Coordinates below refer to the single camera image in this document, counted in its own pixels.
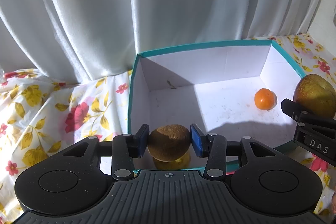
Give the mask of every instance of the teal box rim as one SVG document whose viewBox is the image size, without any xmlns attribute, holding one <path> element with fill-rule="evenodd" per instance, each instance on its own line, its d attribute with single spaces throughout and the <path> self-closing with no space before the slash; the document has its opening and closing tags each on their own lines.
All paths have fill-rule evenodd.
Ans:
<svg viewBox="0 0 336 224">
<path fill-rule="evenodd" d="M 162 54 L 169 54 L 174 52 L 184 52 L 184 51 L 192 51 L 192 50 L 200 50 L 205 48 L 215 48 L 215 47 L 231 47 L 231 46 L 271 46 L 274 47 L 282 57 L 291 65 L 291 67 L 296 71 L 296 73 L 303 78 L 306 73 L 304 70 L 295 62 L 295 60 L 286 52 L 278 43 L 274 40 L 230 40 L 230 41 L 215 41 L 215 42 L 203 42 L 203 43 L 192 43 L 192 44 L 184 44 L 177 45 L 165 48 L 159 48 L 156 50 L 145 51 L 137 54 L 133 71 L 130 80 L 130 90 L 129 90 L 129 101 L 128 101 L 128 113 L 127 113 L 127 132 L 131 134 L 131 110 L 133 103 L 133 82 L 134 76 L 137 71 L 137 65 L 139 63 L 140 58 L 147 58 Z M 289 141 L 284 143 L 275 149 L 279 152 L 286 153 L 292 151 L 296 145 L 293 141 Z M 227 163 L 227 168 L 231 171 L 234 170 L 235 167 L 238 168 L 238 161 L 234 160 Z"/>
</svg>

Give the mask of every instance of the wall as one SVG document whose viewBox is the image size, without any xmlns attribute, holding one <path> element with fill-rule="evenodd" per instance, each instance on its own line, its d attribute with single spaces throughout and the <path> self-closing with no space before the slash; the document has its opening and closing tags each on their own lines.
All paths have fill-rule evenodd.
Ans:
<svg viewBox="0 0 336 224">
<path fill-rule="evenodd" d="M 315 17 L 308 29 L 314 40 L 336 56 L 336 0 L 321 0 Z"/>
</svg>

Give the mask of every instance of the curtain fold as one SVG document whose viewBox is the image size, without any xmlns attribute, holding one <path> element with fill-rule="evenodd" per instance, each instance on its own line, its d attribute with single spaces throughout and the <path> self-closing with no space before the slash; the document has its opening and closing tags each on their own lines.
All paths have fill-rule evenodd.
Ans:
<svg viewBox="0 0 336 224">
<path fill-rule="evenodd" d="M 318 2 L 0 0 L 0 65 L 33 64 L 47 76 L 85 83 L 130 69 L 146 50 L 306 32 Z"/>
</svg>

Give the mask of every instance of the cardboard box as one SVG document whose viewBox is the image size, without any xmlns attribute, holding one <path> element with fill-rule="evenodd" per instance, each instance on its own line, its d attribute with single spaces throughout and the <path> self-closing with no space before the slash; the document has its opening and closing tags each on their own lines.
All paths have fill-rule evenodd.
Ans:
<svg viewBox="0 0 336 224">
<path fill-rule="evenodd" d="M 293 98 L 303 76 L 299 65 L 272 40 L 194 43 L 143 52 L 136 57 L 131 77 L 128 132 L 135 134 L 143 123 L 150 131 L 196 123 L 204 133 L 230 141 L 251 136 L 289 151 L 296 123 L 282 113 L 280 103 Z M 272 110 L 255 106 L 254 95 L 261 88 L 276 94 L 278 104 Z M 197 158 L 192 147 L 190 152 L 189 168 L 204 167 L 207 159 Z M 134 165 L 155 169 L 148 151 Z"/>
</svg>

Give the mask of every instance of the held fruit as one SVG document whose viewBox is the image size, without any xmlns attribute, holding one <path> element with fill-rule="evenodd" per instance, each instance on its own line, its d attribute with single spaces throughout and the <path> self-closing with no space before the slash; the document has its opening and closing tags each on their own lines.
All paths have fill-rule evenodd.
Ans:
<svg viewBox="0 0 336 224">
<path fill-rule="evenodd" d="M 171 124 L 159 127 L 148 137 L 148 151 L 159 161 L 171 162 L 181 158 L 189 149 L 190 132 L 184 126 Z"/>
<path fill-rule="evenodd" d="M 335 89 L 319 75 L 302 78 L 295 88 L 293 101 L 321 117 L 333 118 L 336 113 Z"/>
</svg>

